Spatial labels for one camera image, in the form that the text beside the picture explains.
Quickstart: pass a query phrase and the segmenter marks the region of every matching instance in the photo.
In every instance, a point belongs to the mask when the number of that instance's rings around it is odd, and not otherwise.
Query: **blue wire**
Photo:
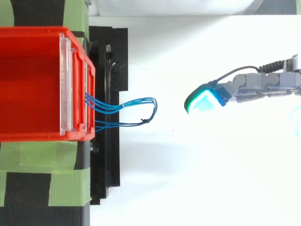
[[[153,104],[154,105],[154,110],[151,115],[151,117],[147,121],[142,121],[138,123],[123,123],[123,122],[104,122],[104,121],[95,121],[96,123],[104,124],[104,126],[96,126],[98,130],[96,132],[99,132],[103,129],[108,129],[108,128],[117,128],[117,127],[135,127],[135,126],[141,126],[145,124],[146,122],[150,122],[155,114],[157,113],[157,108],[158,108],[158,103],[155,98],[152,97],[145,97],[145,98],[139,98],[135,100],[128,101],[124,103],[123,105],[108,105],[106,103],[103,103],[88,93],[86,93],[86,103],[89,105],[92,109],[94,109],[97,112],[103,113],[103,114],[114,114],[119,112],[125,107],[130,107],[130,106],[135,106],[135,105],[144,105],[144,104]]]

